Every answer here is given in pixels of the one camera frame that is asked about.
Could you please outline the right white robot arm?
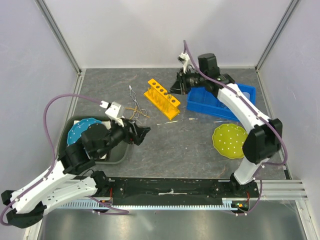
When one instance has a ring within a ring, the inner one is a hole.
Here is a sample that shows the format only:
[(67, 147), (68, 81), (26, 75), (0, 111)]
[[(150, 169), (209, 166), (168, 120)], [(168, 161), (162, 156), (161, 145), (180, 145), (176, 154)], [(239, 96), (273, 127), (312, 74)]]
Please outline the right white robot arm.
[(186, 95), (193, 88), (205, 88), (231, 110), (248, 134), (242, 147), (244, 158), (230, 176), (229, 191), (233, 196), (240, 197), (254, 181), (258, 169), (282, 149), (283, 124), (279, 119), (271, 119), (258, 110), (245, 97), (235, 80), (229, 74), (220, 72), (213, 53), (200, 55), (198, 66), (186, 51), (177, 59), (182, 63), (182, 68), (177, 72), (176, 81), (169, 92)]

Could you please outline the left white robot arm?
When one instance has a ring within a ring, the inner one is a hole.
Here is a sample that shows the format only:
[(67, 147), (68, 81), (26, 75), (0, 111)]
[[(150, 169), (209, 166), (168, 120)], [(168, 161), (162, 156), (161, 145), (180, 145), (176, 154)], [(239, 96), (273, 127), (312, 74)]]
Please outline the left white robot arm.
[(80, 138), (60, 153), (53, 164), (32, 182), (19, 190), (6, 190), (1, 194), (5, 209), (0, 215), (4, 226), (28, 228), (38, 223), (52, 210), (82, 197), (104, 197), (110, 191), (110, 182), (103, 171), (75, 183), (62, 186), (77, 178), (96, 164), (96, 160), (108, 154), (119, 143), (139, 146), (150, 131), (134, 120), (124, 119), (123, 125), (110, 122), (90, 125)]

